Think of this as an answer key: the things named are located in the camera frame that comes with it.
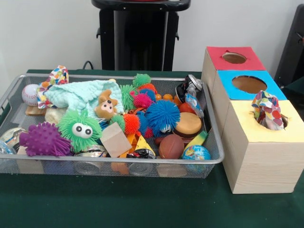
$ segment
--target teddy bear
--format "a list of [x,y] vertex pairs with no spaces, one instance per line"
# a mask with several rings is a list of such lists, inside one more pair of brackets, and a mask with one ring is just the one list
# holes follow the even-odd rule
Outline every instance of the teddy bear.
[[110,98],[111,93],[109,89],[104,90],[98,98],[98,106],[94,109],[99,118],[104,118],[107,121],[117,113],[115,106],[118,101]]

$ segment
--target stacked wooden boxes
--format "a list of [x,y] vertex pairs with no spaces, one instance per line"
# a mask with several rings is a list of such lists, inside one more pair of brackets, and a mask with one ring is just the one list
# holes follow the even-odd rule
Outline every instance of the stacked wooden boxes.
[[[209,88],[233,193],[292,192],[304,167],[304,123],[250,47],[207,47],[201,78]],[[275,95],[287,127],[261,126],[252,100]]]

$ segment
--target metal mesh basket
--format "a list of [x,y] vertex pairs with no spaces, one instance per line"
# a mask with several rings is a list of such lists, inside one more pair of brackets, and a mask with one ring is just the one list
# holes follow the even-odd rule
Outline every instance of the metal mesh basket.
[[[47,77],[47,74],[28,74],[19,76],[12,82],[0,100],[0,135],[14,127],[28,129],[32,124],[44,121],[43,116],[25,115],[27,106],[22,101],[21,92],[26,85],[39,84]],[[119,85],[131,84],[133,79],[122,76],[71,75],[70,82],[110,78],[114,78]],[[152,83],[161,95],[175,94],[175,87],[182,81],[183,79],[179,78],[152,78]],[[222,162],[224,153],[208,89],[205,85],[203,91],[198,93],[198,99],[200,104],[205,107],[204,127],[209,135],[203,146],[208,149],[211,160],[29,157],[0,154],[0,173],[206,178],[214,165]],[[148,139],[147,142],[158,154],[158,147],[154,144],[154,139]]]

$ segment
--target green fuzzy ball toy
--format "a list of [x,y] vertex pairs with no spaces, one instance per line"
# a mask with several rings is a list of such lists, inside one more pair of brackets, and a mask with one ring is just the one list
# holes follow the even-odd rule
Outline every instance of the green fuzzy ball toy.
[[96,144],[96,140],[102,136],[98,121],[88,117],[87,110],[83,110],[80,115],[78,111],[67,111],[57,126],[61,137],[72,141],[75,153]]
[[137,74],[133,79],[133,86],[135,88],[141,87],[144,84],[151,82],[151,78],[148,74]]
[[136,88],[134,88],[133,85],[120,85],[119,87],[120,87],[120,90],[122,91],[124,110],[135,109],[135,106],[133,104],[134,98],[130,95],[130,92],[134,91],[135,95],[137,95]]
[[118,125],[120,126],[120,128],[124,132],[124,130],[125,130],[125,122],[124,122],[123,116],[119,115],[119,114],[113,116],[112,119],[110,120],[110,124],[114,124],[115,122],[118,123]]

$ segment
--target purple spiky ball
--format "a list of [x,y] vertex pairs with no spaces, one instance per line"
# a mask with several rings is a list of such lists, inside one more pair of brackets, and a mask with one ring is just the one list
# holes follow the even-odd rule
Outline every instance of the purple spiky ball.
[[20,134],[19,143],[26,147],[28,156],[71,155],[71,141],[61,137],[61,133],[54,123],[45,122],[39,125],[31,125],[28,128],[28,133]]

